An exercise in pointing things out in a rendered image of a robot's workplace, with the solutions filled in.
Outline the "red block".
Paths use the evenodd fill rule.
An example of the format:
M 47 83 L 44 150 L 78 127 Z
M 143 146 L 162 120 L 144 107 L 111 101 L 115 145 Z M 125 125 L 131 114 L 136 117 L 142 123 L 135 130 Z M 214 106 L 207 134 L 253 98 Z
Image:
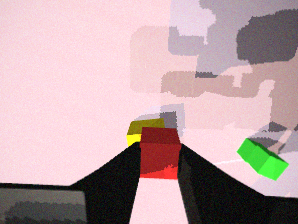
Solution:
M 176 128 L 142 127 L 140 178 L 177 179 L 181 142 Z

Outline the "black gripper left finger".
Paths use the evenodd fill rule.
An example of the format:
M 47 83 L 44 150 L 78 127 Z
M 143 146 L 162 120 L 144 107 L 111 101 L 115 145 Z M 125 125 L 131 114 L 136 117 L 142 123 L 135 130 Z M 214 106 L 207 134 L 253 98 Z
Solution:
M 130 224 L 140 166 L 135 141 L 67 186 L 0 183 L 0 224 Z

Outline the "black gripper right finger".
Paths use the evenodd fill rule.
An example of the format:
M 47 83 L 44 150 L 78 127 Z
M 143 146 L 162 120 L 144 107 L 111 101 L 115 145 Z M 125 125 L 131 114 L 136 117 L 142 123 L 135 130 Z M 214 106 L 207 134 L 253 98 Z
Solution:
M 188 224 L 298 224 L 298 197 L 265 196 L 183 143 L 177 180 Z

